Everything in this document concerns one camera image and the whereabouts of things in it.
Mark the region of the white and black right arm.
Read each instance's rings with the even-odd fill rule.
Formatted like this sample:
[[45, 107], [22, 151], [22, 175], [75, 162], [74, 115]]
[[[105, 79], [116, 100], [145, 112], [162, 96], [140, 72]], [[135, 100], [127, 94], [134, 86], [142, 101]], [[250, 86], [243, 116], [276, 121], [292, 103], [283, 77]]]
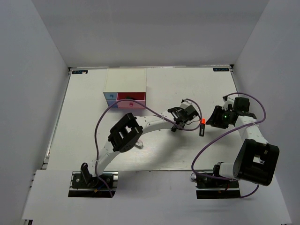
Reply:
[[279, 157], [279, 148], [270, 144], [260, 132], [257, 117], [249, 111], [250, 101], [245, 97], [223, 97], [224, 105], [215, 106], [206, 125], [226, 129], [239, 128], [243, 141], [233, 163], [218, 162], [214, 165], [212, 183], [224, 186], [229, 179], [245, 180], [268, 186], [273, 178]]

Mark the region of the orange cap black highlighter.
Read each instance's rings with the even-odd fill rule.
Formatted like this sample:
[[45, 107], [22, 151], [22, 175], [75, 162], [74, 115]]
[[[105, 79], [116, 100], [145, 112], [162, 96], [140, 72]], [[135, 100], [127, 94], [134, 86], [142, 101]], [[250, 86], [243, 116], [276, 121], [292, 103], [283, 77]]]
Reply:
[[199, 136], [204, 137], [206, 120], [203, 118], [200, 122]]

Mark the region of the pink drawer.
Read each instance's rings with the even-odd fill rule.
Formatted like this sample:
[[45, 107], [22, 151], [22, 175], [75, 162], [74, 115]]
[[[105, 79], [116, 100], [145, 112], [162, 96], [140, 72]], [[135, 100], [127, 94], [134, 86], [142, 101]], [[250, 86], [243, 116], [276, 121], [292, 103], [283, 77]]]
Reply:
[[[126, 94], [135, 95], [137, 100], [123, 99]], [[144, 108], [146, 105], [146, 92], [119, 92], [117, 96], [117, 106], [122, 109]]]

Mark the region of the light blue small drawer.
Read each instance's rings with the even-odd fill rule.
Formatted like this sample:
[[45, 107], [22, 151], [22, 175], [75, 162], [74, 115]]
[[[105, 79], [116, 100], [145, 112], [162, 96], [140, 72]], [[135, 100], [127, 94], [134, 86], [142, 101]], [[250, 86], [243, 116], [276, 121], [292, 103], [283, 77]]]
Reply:
[[103, 92], [108, 106], [113, 105], [117, 101], [117, 92]]

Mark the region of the green cap black highlighter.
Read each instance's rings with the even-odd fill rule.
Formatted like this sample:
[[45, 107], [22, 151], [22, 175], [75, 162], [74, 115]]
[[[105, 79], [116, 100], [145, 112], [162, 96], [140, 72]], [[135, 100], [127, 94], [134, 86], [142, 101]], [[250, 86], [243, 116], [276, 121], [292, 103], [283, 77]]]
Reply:
[[129, 94], [124, 95], [122, 98], [123, 98], [123, 99], [137, 100], [137, 98], [136, 98], [135, 95], [129, 95]]

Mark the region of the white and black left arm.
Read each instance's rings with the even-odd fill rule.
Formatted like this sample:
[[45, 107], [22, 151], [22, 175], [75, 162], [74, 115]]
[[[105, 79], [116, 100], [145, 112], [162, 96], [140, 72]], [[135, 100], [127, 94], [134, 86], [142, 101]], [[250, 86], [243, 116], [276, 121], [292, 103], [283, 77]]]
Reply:
[[98, 127], [107, 112], [105, 111], [100, 116], [94, 131], [96, 159], [91, 163], [81, 165], [81, 180], [88, 187], [96, 186], [99, 176], [114, 158], [120, 153], [131, 150], [139, 138], [146, 133], [161, 129], [169, 129], [173, 132], [176, 130], [194, 131], [194, 129], [185, 129], [184, 126], [195, 117], [202, 118], [201, 109], [199, 106], [197, 108], [195, 109], [192, 104], [183, 100], [180, 106], [167, 109], [163, 113], [152, 111], [151, 116], [136, 117], [132, 113], [127, 113], [110, 129], [107, 141], [100, 149], [97, 140]]

